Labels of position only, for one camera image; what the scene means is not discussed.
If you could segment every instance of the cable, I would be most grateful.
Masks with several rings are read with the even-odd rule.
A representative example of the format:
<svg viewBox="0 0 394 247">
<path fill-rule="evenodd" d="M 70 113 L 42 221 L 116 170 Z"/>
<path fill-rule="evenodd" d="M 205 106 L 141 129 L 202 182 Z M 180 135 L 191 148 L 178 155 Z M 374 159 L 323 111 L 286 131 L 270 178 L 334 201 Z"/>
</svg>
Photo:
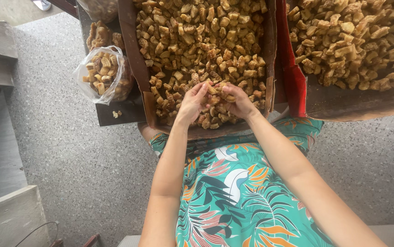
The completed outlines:
<svg viewBox="0 0 394 247">
<path fill-rule="evenodd" d="M 49 247 L 51 247 L 52 244 L 55 242 L 55 240 L 57 240 L 57 237 L 58 237 L 58 223 L 57 223 L 57 222 L 53 222 L 53 221 L 44 223 L 44 224 L 42 224 L 41 226 L 35 228 L 34 231 L 30 232 L 24 239 L 22 239 L 22 241 L 20 241 L 20 243 L 18 243 L 18 244 L 17 244 L 16 246 L 14 246 L 14 247 L 17 247 L 19 244 L 21 244 L 27 237 L 29 237 L 29 235 L 31 235 L 33 232 L 35 232 L 35 231 L 37 231 L 38 229 L 40 229 L 40 227 L 45 226 L 45 225 L 50 224 L 50 223 L 54 223 L 54 224 L 57 226 L 57 235 L 55 235 L 54 240 L 52 241 L 51 245 L 49 246 Z"/>
</svg>

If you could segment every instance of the tropical print dress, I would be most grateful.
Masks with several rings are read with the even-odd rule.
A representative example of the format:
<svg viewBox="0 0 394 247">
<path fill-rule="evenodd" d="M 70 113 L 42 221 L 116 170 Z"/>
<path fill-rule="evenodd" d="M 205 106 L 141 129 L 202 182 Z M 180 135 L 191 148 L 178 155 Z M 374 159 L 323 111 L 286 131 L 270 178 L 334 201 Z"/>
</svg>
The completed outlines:
<svg viewBox="0 0 394 247">
<path fill-rule="evenodd" d="M 322 123 L 284 118 L 273 125 L 307 154 Z M 158 156 L 167 138 L 150 140 Z M 333 246 L 273 171 L 255 136 L 190 141 L 186 159 L 177 246 Z"/>
</svg>

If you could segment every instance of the speckled gray floor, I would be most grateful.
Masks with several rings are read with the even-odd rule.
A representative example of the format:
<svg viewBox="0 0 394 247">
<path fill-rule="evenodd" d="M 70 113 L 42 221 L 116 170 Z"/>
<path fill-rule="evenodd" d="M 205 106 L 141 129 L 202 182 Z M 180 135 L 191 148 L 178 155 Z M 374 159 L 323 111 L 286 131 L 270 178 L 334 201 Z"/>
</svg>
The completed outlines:
<svg viewBox="0 0 394 247">
<path fill-rule="evenodd" d="M 79 22 L 62 13 L 14 31 L 19 62 L 8 109 L 47 220 L 60 221 L 70 247 L 95 233 L 107 247 L 140 234 L 158 160 L 135 124 L 99 127 L 78 92 Z M 394 224 L 394 116 L 326 123 L 308 158 L 366 223 Z"/>
</svg>

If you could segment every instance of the dark table surface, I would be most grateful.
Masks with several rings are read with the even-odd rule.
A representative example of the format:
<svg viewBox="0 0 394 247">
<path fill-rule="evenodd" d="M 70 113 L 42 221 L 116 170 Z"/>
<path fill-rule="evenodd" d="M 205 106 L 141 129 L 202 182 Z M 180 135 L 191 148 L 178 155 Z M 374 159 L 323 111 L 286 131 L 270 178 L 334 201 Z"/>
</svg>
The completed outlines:
<svg viewBox="0 0 394 247">
<path fill-rule="evenodd" d="M 83 33 L 84 48 L 86 55 L 89 50 L 86 45 L 86 40 L 89 37 L 90 25 L 93 22 L 89 15 L 84 9 L 78 4 L 78 17 L 80 20 L 81 31 Z M 112 29 L 114 32 L 122 33 L 121 26 L 119 25 L 119 19 L 116 18 L 112 22 L 106 23 L 107 27 Z M 276 95 L 275 104 L 286 103 L 287 98 L 284 92 L 283 79 L 282 79 L 282 67 L 280 66 L 280 56 L 277 54 L 275 60 L 275 85 Z M 113 111 L 121 111 L 122 116 L 114 118 Z M 126 101 L 122 102 L 110 102 L 110 105 L 96 104 L 96 113 L 98 114 L 98 121 L 100 126 L 111 126 L 118 124 L 130 124 L 146 122 L 145 110 L 142 102 L 142 95 L 139 91 L 137 83 L 134 84 L 131 93 Z"/>
</svg>

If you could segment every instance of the cardboard box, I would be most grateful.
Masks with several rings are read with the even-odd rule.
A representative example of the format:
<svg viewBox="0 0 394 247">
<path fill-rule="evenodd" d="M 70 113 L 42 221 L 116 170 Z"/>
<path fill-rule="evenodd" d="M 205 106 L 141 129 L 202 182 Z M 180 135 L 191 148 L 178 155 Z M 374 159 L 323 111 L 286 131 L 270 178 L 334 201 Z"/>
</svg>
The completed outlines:
<svg viewBox="0 0 394 247">
<path fill-rule="evenodd" d="M 264 37 L 260 39 L 261 54 L 260 56 L 266 62 L 266 97 L 265 109 L 263 115 L 267 117 L 269 112 L 273 110 L 275 84 L 274 84 L 274 63 L 276 57 L 276 0 L 267 0 L 268 11 L 263 14 L 264 22 Z M 156 101 L 154 95 L 150 91 L 150 71 L 146 67 L 144 58 L 139 52 L 139 44 L 136 38 L 136 17 L 139 10 L 134 6 L 133 1 L 120 0 L 119 1 L 119 21 L 121 24 L 123 40 L 127 51 L 127 56 L 130 62 L 130 67 L 135 76 L 142 98 L 144 102 L 145 115 L 148 125 L 156 130 L 169 134 L 171 126 L 159 124 L 159 119 L 156 115 Z M 169 78 L 171 72 L 163 70 Z M 201 127 L 190 127 L 188 131 L 188 139 L 198 138 L 212 138 L 219 137 L 229 133 L 240 132 L 250 129 L 246 122 L 235 125 L 226 124 L 215 130 L 205 130 Z"/>
<path fill-rule="evenodd" d="M 334 85 L 323 87 L 315 75 L 306 77 L 294 62 L 294 51 L 289 40 L 289 30 L 295 25 L 288 23 L 286 3 L 290 9 L 297 6 L 297 0 L 277 1 L 278 52 L 282 56 L 285 91 L 290 114 L 326 121 L 358 121 L 387 115 L 394 115 L 394 88 L 379 92 L 340 89 Z M 394 72 L 390 62 L 384 70 L 378 71 L 378 78 Z"/>
</svg>

